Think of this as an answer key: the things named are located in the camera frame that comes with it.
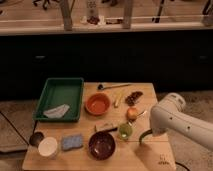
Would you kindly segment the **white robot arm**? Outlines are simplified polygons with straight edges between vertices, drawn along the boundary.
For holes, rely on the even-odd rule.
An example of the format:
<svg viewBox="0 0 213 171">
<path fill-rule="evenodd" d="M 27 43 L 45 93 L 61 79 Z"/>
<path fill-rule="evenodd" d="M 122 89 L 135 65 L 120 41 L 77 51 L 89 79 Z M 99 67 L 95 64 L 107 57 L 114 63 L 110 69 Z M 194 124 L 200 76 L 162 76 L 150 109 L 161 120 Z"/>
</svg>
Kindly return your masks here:
<svg viewBox="0 0 213 171">
<path fill-rule="evenodd" d="M 185 106 L 185 99 L 177 93 L 169 93 L 153 105 L 150 111 L 153 135 L 160 136 L 172 129 L 213 151 L 213 124 L 184 114 Z"/>
</svg>

